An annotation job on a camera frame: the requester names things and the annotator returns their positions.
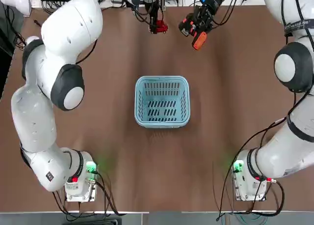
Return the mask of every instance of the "black cable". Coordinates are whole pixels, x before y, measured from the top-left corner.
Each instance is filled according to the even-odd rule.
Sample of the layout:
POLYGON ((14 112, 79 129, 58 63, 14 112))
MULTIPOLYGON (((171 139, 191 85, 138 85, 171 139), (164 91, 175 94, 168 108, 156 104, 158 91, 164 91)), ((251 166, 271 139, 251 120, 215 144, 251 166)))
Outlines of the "black cable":
POLYGON ((9 23, 7 19, 5 21, 6 21, 6 34, 9 34, 9 23))
MULTIPOLYGON (((285 20, 285 14, 284 14, 284 0, 281 0, 281 18, 283 20, 283 25, 286 27, 286 20, 285 20)), ((288 44, 288 35, 285 35, 286 37, 286 45, 288 44)))
POLYGON ((111 7, 103 8, 102 11, 108 10, 108 9, 110 9, 110 8, 112 8, 112 9, 119 9, 119 8, 123 8, 123 7, 125 7, 125 6, 126 6, 126 4, 125 4, 125 3, 122 3, 121 6, 111 6, 111 7))
MULTIPOLYGON (((57 193, 58 198, 59 198, 59 201, 60 201, 60 203, 61 203, 61 205, 62 205, 62 200, 61 200, 60 194, 59 194, 59 192, 56 192, 56 193, 57 193)), ((77 218, 72 219, 72 220, 71 220, 71 219, 68 219, 68 215, 66 215, 66 216, 65 216, 65 219, 66 219, 68 222, 73 222, 73 221, 75 221, 75 220, 81 218, 82 215, 83 215, 83 213, 80 213, 77 218)))
MULTIPOLYGON (((73 217, 73 218, 78 218, 78 216, 75 216, 75 215, 69 213, 67 210, 63 210, 63 209, 61 208, 61 206, 59 205, 58 200, 57 200, 57 198, 56 198, 54 192, 52 192, 52 194, 53 194, 54 200, 55 200, 55 202, 56 202, 56 204, 57 204, 59 210, 60 210, 63 214, 65 214, 65 215, 70 215, 70 216, 73 217)), ((92 217, 92 216, 95 216, 95 215, 97 215, 97 214, 93 213, 93 214, 90 214, 90 215, 79 216, 79 217, 80 217, 80 218, 87 218, 87 217, 92 217)))
POLYGON ((199 3, 199 2, 200 2, 200 1, 198 0, 198 1, 196 1, 196 2, 191 3, 189 6, 192 6, 193 4, 199 3))
POLYGON ((195 9, 195 3, 196 3, 196 0, 194 0, 194 2, 193 2, 193 8, 195 9))
MULTIPOLYGON (((280 121, 280 122, 274 124, 271 128, 274 128, 274 127, 280 125, 281 123, 282 123, 282 122, 280 121)), ((223 214, 221 214, 221 210, 222 210, 222 200, 223 200, 223 195, 224 195, 224 191, 225 191, 225 187, 226 187, 226 182, 227 182, 227 179, 228 179, 228 175, 229 175, 229 173, 230 173, 230 170, 231 170, 231 168, 232 168, 232 165, 233 165, 234 161, 236 160, 237 156, 238 156, 239 153, 242 151, 242 149, 247 145, 247 143, 248 143, 251 139, 253 139, 255 136, 257 136, 258 134, 260 134, 260 133, 262 133, 262 132, 264 132, 264 131, 266 131, 266 130, 268 130, 268 129, 269 129, 269 127, 265 128, 265 129, 263 129, 263 130, 260 130, 260 131, 256 132, 254 135, 252 135, 252 136, 243 144, 243 146, 239 149, 239 151, 236 153, 234 159, 232 160, 232 162, 231 162, 231 164, 230 164, 230 166, 229 166, 227 175, 226 175, 226 177, 225 177, 223 187, 222 187, 221 200, 220 200, 220 207, 219 207, 219 216, 218 216, 218 218, 216 219, 216 221, 219 221, 219 219, 223 216, 223 214)))
POLYGON ((252 207, 248 211, 248 214, 250 214, 253 211, 253 209, 254 209, 254 205, 255 205, 255 202, 256 202, 256 197, 257 197, 257 194, 258 194, 258 192, 260 190, 261 184, 262 184, 262 181, 260 180, 259 186, 257 187, 256 193, 255 193, 255 197, 254 197, 254 200, 253 200, 253 203, 252 203, 252 207))
POLYGON ((38 22, 38 20, 34 20, 34 23, 38 25, 39 27, 41 27, 41 24, 38 22))
POLYGON ((41 7, 43 8, 43 10, 47 13, 47 14, 52 14, 53 11, 49 11, 45 6, 44 6, 44 1, 41 1, 41 7))
POLYGON ((295 92, 293 93, 293 96, 294 96, 294 99, 293 99, 293 106, 295 106, 295 104, 296 104, 296 93, 295 93, 295 92))
POLYGON ((84 60, 86 60, 86 59, 90 56, 90 54, 92 54, 92 52, 94 51, 94 49, 95 49, 95 47, 96 47, 97 41, 98 41, 98 40, 96 40, 96 41, 94 42, 94 45, 93 45, 93 48, 91 49, 91 51, 90 51, 83 59, 81 59, 81 60, 79 60, 78 62, 76 62, 76 64, 79 64, 79 63, 83 62, 84 60))
POLYGON ((310 94, 311 92, 311 88, 309 90, 307 90, 304 95, 301 97, 300 100, 298 100, 298 102, 289 110, 288 115, 291 115, 291 113, 294 111, 294 109, 310 94))
POLYGON ((261 215, 264 217, 274 217, 274 216, 277 216, 278 214, 280 214, 280 212, 282 211, 284 204, 285 204, 285 190, 279 181, 277 181, 276 184, 278 184, 278 186, 280 187, 281 195, 282 195, 281 203, 280 203, 280 206, 277 209, 277 211, 275 213, 272 213, 272 214, 266 214, 266 213, 260 213, 260 212, 252 212, 252 214, 261 215))
POLYGON ((223 22, 224 22, 225 18, 227 17, 227 14, 228 14, 230 8, 232 7, 232 3, 233 3, 233 2, 234 2, 234 0, 231 0, 230 4, 229 4, 229 6, 228 6, 228 9, 227 9, 227 11, 226 11, 226 13, 225 13, 225 15, 224 15, 224 17, 222 18, 222 20, 221 20, 220 23, 216 22, 216 21, 214 20, 214 18, 212 19, 212 21, 213 21, 216 25, 218 25, 218 26, 223 25, 223 22))
MULTIPOLYGON (((299 13, 300 19, 301 19, 301 21, 304 21, 304 17, 303 17, 302 12, 301 12, 301 7, 300 7, 299 0, 295 0, 295 3, 296 3, 296 7, 298 9, 298 13, 299 13)), ((311 45, 312 45, 312 49, 314 51, 314 41, 313 41, 313 38, 312 38, 312 36, 310 34, 310 31, 307 28, 305 29, 305 31, 306 31, 307 36, 309 37, 309 40, 310 40, 311 45)))
POLYGON ((124 215, 126 215, 126 214, 120 214, 120 213, 117 211, 117 209, 115 208, 115 206, 112 204, 111 200, 109 200, 110 197, 108 196, 108 193, 105 191, 105 188, 104 188, 99 182, 96 182, 96 184, 102 189, 104 195, 107 197, 112 211, 113 211, 116 215, 118 215, 118 216, 124 216, 124 215))
MULTIPOLYGON (((141 23, 144 22, 144 23, 148 24, 151 27, 157 27, 156 25, 152 25, 150 22, 147 21, 147 17, 149 16, 149 14, 151 13, 151 11, 152 11, 152 9, 154 7, 154 0, 151 0, 151 1, 152 1, 152 5, 149 8, 149 10, 147 11, 147 13, 140 13, 135 6, 131 6, 131 10, 134 11, 135 17, 136 17, 136 19, 139 22, 141 22, 141 23)), ((161 10, 161 14, 162 14, 162 19, 161 20, 163 20, 163 11, 162 11, 162 8, 161 8, 160 5, 159 5, 159 7, 160 7, 160 10, 161 10)))
POLYGON ((267 188, 267 190, 266 190, 264 196, 260 199, 260 201, 263 201, 263 200, 266 198, 266 196, 267 196, 267 194, 268 194, 268 192, 269 192, 269 190, 270 190, 270 188, 271 188, 272 185, 273 185, 273 183, 270 183, 269 187, 267 188))
POLYGON ((5 9, 5 17, 8 21, 8 24, 10 25, 10 28, 11 30, 13 31, 13 33, 15 34, 15 45, 20 49, 20 50, 23 50, 24 47, 26 46, 26 42, 25 42, 25 39, 22 37, 22 35, 17 32, 14 27, 13 27, 13 22, 14 22, 14 19, 15 19, 15 13, 14 11, 12 10, 11 7, 7 6, 6 9, 5 9), (10 14, 9 14, 9 10, 11 10, 13 12, 13 19, 11 20, 10 19, 10 14))
POLYGON ((232 6, 232 9, 231 9, 231 12, 229 13, 229 16, 227 17, 227 19, 226 19, 224 22, 222 22, 222 23, 220 24, 220 26, 221 26, 221 25, 224 25, 225 23, 227 23, 227 22, 229 21, 229 19, 230 19, 232 13, 233 13, 233 11, 234 11, 235 6, 236 6, 236 0, 235 0, 234 4, 233 4, 233 6, 232 6))

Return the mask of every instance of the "connector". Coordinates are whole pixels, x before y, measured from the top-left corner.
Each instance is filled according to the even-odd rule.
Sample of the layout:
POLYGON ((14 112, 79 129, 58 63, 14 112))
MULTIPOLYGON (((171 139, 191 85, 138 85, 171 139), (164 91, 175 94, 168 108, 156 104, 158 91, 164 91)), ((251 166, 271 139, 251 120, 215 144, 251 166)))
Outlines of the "connector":
POLYGON ((86 162, 86 171, 89 173, 97 172, 97 165, 93 161, 86 162))
POLYGON ((266 179, 266 181, 270 182, 270 183, 277 183, 277 181, 275 179, 269 178, 269 177, 266 179))

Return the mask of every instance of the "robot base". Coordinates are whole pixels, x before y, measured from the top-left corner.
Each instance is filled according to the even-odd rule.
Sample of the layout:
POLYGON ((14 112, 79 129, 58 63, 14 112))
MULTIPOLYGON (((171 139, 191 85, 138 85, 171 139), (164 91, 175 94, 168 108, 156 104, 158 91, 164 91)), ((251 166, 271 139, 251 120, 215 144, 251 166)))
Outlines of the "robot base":
MULTIPOLYGON (((232 167, 232 182, 234 184, 234 193, 236 200, 241 201, 253 201, 260 184, 260 181, 253 178, 248 170, 246 159, 247 154, 248 150, 243 150, 240 152, 232 167)), ((266 181, 263 181, 256 196, 256 201, 260 201, 264 197, 265 191, 266 181)))
POLYGON ((66 198, 68 202, 93 202, 96 200, 96 175, 89 173, 89 164, 93 162, 91 155, 85 151, 81 151, 83 156, 83 169, 78 181, 75 183, 66 183, 64 185, 66 198))

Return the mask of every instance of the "floor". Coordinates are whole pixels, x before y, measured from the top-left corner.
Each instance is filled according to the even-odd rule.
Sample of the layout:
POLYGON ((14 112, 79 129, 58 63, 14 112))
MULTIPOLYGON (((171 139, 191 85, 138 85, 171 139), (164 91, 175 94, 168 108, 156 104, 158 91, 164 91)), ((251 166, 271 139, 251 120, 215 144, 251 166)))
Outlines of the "floor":
MULTIPOLYGON (((150 214, 128 214, 123 216, 122 225, 310 225, 313 224, 314 213, 282 212, 274 218, 264 220, 246 215, 236 217, 229 215, 216 222, 217 213, 181 213, 155 212, 150 214)), ((81 219, 72 224, 85 222, 81 219)), ((61 213, 43 214, 0 214, 1 225, 66 225, 69 224, 61 213)))

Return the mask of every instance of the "black joint cap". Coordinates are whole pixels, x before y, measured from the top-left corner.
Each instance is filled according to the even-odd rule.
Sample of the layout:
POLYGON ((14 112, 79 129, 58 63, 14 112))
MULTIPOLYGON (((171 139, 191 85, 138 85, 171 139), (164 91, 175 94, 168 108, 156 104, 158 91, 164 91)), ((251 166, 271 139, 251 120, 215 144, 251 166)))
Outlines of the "black joint cap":
POLYGON ((282 54, 286 54, 292 58, 295 65, 295 74, 289 82, 278 80, 293 92, 305 92, 311 88, 313 60, 309 49, 299 42, 291 42, 285 45, 275 56, 274 69, 276 59, 282 54))
POLYGON ((77 64, 66 64, 60 69, 52 86, 50 93, 52 103, 63 111, 69 111, 64 106, 64 99, 68 92, 75 87, 81 87, 83 91, 85 89, 82 69, 77 64))
POLYGON ((32 53, 32 51, 34 51, 37 47, 39 47, 40 45, 43 45, 43 44, 44 44, 43 40, 36 39, 36 40, 31 41, 24 48, 23 56, 22 56, 22 77, 25 81, 26 81, 25 66, 26 66, 27 59, 28 59, 29 55, 32 53))

